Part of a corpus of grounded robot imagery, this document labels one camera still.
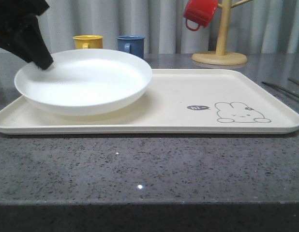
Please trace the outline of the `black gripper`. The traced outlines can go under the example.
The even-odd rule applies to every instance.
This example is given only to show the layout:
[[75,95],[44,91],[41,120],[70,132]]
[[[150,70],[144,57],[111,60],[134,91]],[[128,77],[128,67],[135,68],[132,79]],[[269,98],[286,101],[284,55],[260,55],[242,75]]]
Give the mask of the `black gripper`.
[[45,0],[0,0],[0,48],[42,70],[53,63],[37,16],[49,8]]

